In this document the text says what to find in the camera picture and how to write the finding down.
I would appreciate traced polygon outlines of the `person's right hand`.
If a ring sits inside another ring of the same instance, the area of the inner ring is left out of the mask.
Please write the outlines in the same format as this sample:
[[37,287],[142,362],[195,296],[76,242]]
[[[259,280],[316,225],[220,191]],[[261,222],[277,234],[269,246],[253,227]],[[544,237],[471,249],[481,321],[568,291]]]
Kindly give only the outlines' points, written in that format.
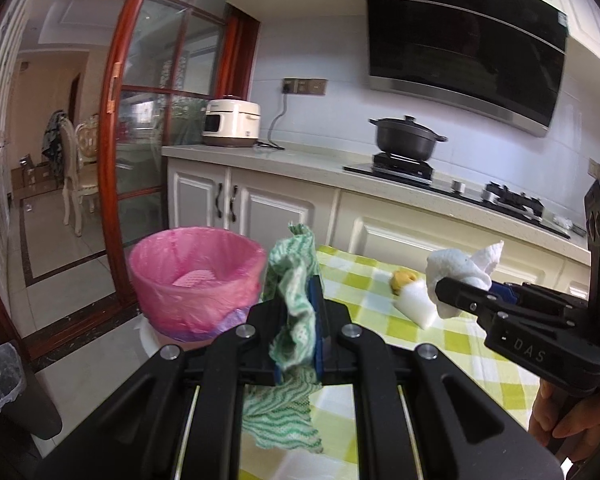
[[580,440],[567,457],[571,463],[586,460],[600,444],[600,393],[581,400],[567,415],[560,416],[556,388],[541,379],[528,431],[543,446],[548,445],[550,438],[577,436]]

